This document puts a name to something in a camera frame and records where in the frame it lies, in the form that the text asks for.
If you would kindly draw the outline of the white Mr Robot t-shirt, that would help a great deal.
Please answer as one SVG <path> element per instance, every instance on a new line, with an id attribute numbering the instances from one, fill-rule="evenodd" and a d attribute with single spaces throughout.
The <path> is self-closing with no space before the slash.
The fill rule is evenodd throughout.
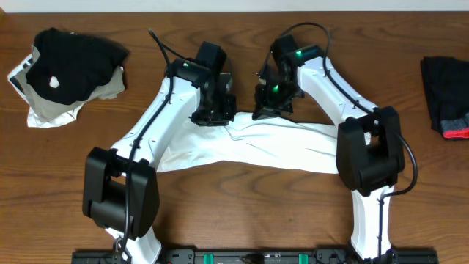
<path id="1" fill-rule="evenodd" d="M 158 172 L 232 161 L 279 169 L 336 174 L 337 128 L 281 117 L 253 120 L 238 112 L 227 126 L 186 121 L 172 138 Z"/>

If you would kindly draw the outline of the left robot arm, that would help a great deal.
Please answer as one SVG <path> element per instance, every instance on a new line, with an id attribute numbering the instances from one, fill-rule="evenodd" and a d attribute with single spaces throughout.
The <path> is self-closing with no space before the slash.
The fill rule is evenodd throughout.
<path id="1" fill-rule="evenodd" d="M 193 59 L 166 68 L 157 97 L 110 150 L 94 147 L 86 158 L 83 213 L 114 237 L 110 252 L 76 252 L 73 263 L 156 263 L 162 251 L 152 228 L 160 205 L 156 171 L 186 121 L 225 126 L 235 118 L 227 55 L 203 42 Z"/>

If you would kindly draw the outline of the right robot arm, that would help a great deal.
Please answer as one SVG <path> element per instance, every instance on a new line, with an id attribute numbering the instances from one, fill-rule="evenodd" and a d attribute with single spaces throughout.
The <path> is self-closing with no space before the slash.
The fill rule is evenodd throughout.
<path id="1" fill-rule="evenodd" d="M 265 65 L 256 86 L 253 120 L 292 113 L 292 101 L 309 94 L 337 129 L 336 167 L 352 193 L 350 244 L 362 263 L 392 263 L 388 238 L 390 198 L 404 169 L 399 115 L 356 92 L 317 45 L 299 47 L 292 35 L 270 47 L 276 69 Z"/>

